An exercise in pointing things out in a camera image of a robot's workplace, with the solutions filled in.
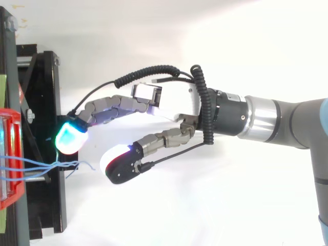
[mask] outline green label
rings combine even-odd
[[[0,210],[0,233],[5,233],[6,231],[6,217],[7,209]]]
[[[0,75],[0,108],[5,107],[6,82],[7,82],[7,76],[5,74],[1,74]]]

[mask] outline metal rod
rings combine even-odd
[[[30,171],[30,172],[26,172],[25,174],[25,177],[28,178],[29,176],[32,176],[32,175],[36,175],[36,174],[40,174],[41,172],[40,171]],[[39,177],[34,177],[34,178],[28,178],[26,179],[26,182],[39,182],[39,181],[46,181],[46,182],[49,182],[50,179],[49,179],[49,176],[48,174],[44,174],[42,176],[39,176]]]
[[[31,56],[19,56],[17,57],[17,66],[21,67],[28,67],[30,66],[32,57]]]

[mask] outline red container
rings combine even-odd
[[[0,155],[22,157],[21,115],[12,109],[0,109]],[[23,168],[21,160],[0,158],[0,167]],[[0,170],[0,177],[23,178],[23,172]],[[25,192],[23,181],[0,179],[0,210],[16,202]]]

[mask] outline silver metal cylinder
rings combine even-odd
[[[17,66],[28,67],[30,66],[31,60],[32,60],[31,56],[19,56],[17,57]]]
[[[265,142],[275,128],[277,121],[277,108],[270,99],[246,96],[249,115],[247,123],[239,138]]]
[[[39,181],[46,181],[47,174],[44,174],[43,176],[29,178],[29,176],[33,176],[36,174],[40,174],[41,171],[30,171],[25,173],[25,177],[27,178],[25,182],[39,182]]]

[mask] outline blue wire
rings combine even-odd
[[[45,163],[34,161],[34,160],[29,160],[29,159],[26,159],[26,158],[20,158],[20,157],[17,157],[17,156],[0,155],[0,158],[22,160],[22,161],[25,161],[25,162],[29,162],[29,163],[36,164],[36,165],[39,165],[39,166],[44,166],[44,167],[48,167],[48,166],[51,165],[51,164],[45,164]]]
[[[81,163],[87,164],[93,171],[95,171],[95,169],[88,162],[86,162],[86,161],[59,162],[58,161],[58,157],[56,157],[56,162],[54,162],[52,164],[45,164],[45,163],[42,163],[42,162],[33,161],[33,160],[29,160],[29,159],[26,159],[26,158],[20,158],[20,157],[16,157],[16,156],[0,156],[0,158],[22,160],[22,161],[25,161],[25,162],[29,162],[29,163],[33,163],[33,164],[39,165],[39,166],[44,166],[44,167],[25,168],[25,169],[0,167],[0,170],[16,171],[16,172],[25,172],[25,171],[34,171],[34,170],[45,170],[42,173],[38,173],[38,174],[35,174],[35,175],[32,175],[32,176],[27,176],[27,177],[23,177],[23,178],[4,178],[4,177],[0,177],[0,180],[5,180],[5,181],[22,181],[22,180],[27,180],[27,179],[30,179],[30,178],[42,176],[42,175],[44,175],[45,173],[49,172],[51,169],[53,169],[55,167],[76,166],[76,168],[73,170],[73,172],[71,172],[66,177],[66,178],[68,178],[69,176],[71,176],[77,170],[78,166]]]

